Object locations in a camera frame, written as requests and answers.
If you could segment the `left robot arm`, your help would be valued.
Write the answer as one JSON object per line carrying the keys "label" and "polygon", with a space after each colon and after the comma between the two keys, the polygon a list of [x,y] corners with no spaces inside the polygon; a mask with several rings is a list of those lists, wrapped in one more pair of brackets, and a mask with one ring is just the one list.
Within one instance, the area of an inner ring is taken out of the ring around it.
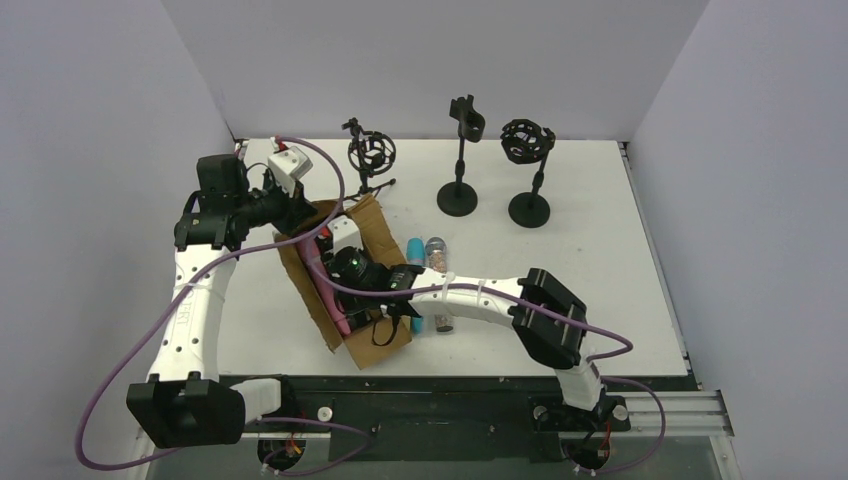
{"label": "left robot arm", "polygon": [[126,397],[157,448],[233,444],[247,424],[281,408],[278,379],[221,383],[220,324],[236,254],[249,231],[272,224],[290,232],[316,214],[301,183],[311,167],[297,147],[274,153],[262,186],[253,188],[238,155],[198,160],[199,187],[174,227],[174,295],[162,342],[146,380],[130,385]]}

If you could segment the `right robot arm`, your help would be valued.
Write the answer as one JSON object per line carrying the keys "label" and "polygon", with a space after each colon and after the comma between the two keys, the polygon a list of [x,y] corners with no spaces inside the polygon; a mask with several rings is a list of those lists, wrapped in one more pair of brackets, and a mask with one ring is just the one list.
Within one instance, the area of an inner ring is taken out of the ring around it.
{"label": "right robot arm", "polygon": [[565,405],[592,411],[600,404],[600,375],[582,346],[586,306],[547,271],[532,268],[523,277],[507,279],[462,277],[418,265],[387,267],[355,247],[322,260],[330,280],[341,288],[345,310],[382,311],[392,318],[461,317],[503,326],[516,333],[531,359],[554,371]]}

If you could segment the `black tripod shock-mount stand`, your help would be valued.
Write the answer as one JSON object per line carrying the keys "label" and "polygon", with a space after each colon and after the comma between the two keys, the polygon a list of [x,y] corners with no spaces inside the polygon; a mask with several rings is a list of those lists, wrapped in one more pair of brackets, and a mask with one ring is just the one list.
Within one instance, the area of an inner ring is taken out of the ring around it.
{"label": "black tripod shock-mount stand", "polygon": [[345,199],[355,201],[368,194],[377,196],[382,189],[394,186],[395,178],[376,186],[369,184],[370,179],[387,173],[394,166],[397,149],[393,139],[380,131],[365,130],[356,117],[350,118],[341,128],[351,134],[347,156],[360,180],[358,190]]}

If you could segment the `silver glitter microphone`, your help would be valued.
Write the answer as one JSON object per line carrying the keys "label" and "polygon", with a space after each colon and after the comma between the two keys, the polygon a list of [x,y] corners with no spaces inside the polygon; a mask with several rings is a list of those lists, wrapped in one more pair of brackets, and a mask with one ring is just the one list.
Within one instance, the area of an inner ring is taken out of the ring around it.
{"label": "silver glitter microphone", "polygon": [[[425,243],[427,255],[427,266],[440,273],[446,273],[447,247],[441,237],[431,237]],[[441,334],[452,333],[454,330],[453,318],[449,315],[435,315],[433,317],[436,331]]]}

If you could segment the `brown cardboard box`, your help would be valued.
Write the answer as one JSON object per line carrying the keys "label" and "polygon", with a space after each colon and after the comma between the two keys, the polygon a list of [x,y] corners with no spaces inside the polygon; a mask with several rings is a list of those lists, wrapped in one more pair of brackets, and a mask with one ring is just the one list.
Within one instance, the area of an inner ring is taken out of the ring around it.
{"label": "brown cardboard box", "polygon": [[[372,195],[345,210],[344,215],[359,228],[361,244],[372,259],[386,266],[406,261],[391,235],[381,205]],[[289,279],[330,352],[345,347],[357,368],[365,370],[390,358],[412,342],[408,317],[399,319],[396,332],[392,331],[391,317],[381,316],[377,311],[366,313],[370,319],[366,326],[344,327],[342,322],[346,318],[334,305],[332,289],[314,279],[306,264],[308,258],[312,259],[317,254],[316,248],[300,242],[281,247],[278,252]]]}

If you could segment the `black clip microphone stand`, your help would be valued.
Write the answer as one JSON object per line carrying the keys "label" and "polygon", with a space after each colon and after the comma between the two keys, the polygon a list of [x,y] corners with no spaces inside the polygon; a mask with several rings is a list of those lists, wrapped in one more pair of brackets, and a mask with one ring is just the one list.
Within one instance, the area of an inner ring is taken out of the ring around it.
{"label": "black clip microphone stand", "polygon": [[475,109],[474,101],[474,95],[468,94],[452,99],[449,108],[449,116],[458,122],[458,155],[454,169],[455,178],[439,189],[437,206],[443,213],[452,217],[470,215],[478,205],[478,195],[475,189],[464,180],[466,174],[466,144],[468,142],[480,142],[486,126],[486,120]]}

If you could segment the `pink microphone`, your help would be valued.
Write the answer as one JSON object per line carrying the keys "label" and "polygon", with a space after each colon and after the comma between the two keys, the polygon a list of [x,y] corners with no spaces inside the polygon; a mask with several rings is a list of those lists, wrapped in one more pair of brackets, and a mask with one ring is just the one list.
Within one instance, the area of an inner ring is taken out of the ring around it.
{"label": "pink microphone", "polygon": [[334,323],[339,334],[345,338],[352,333],[349,322],[343,310],[337,305],[336,291],[323,278],[329,279],[329,274],[321,260],[321,251],[315,239],[299,242],[296,249],[301,261],[310,273],[314,286],[321,298],[323,306]]}

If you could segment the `blue microphone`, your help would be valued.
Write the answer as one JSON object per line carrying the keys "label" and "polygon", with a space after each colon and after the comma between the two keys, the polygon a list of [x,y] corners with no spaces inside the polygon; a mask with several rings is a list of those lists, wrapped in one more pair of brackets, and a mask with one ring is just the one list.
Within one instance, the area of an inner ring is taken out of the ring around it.
{"label": "blue microphone", "polygon": [[[411,265],[425,265],[425,246],[420,237],[413,237],[408,240],[406,246],[406,260]],[[413,316],[410,318],[410,331],[413,335],[417,335],[423,331],[423,319],[421,317]]]}

